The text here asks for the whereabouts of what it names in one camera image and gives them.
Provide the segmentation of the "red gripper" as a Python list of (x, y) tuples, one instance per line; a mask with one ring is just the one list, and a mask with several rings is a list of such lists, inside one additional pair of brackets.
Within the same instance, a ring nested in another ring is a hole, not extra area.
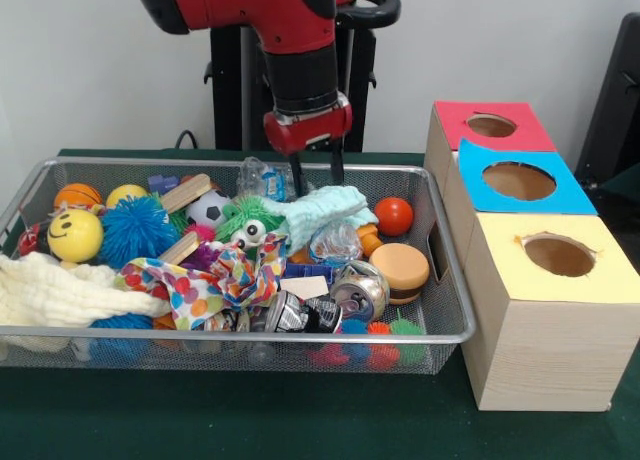
[[(289, 156), (296, 196), (308, 194), (308, 182), (302, 169), (298, 152), (321, 140), (339, 139), (352, 127), (352, 106), (344, 93), (339, 93), (337, 102), (328, 109), (296, 115), (285, 115), (277, 111), (263, 117), (266, 137), (276, 152)], [(334, 185), (344, 183), (343, 142), (330, 142), (330, 170)]]

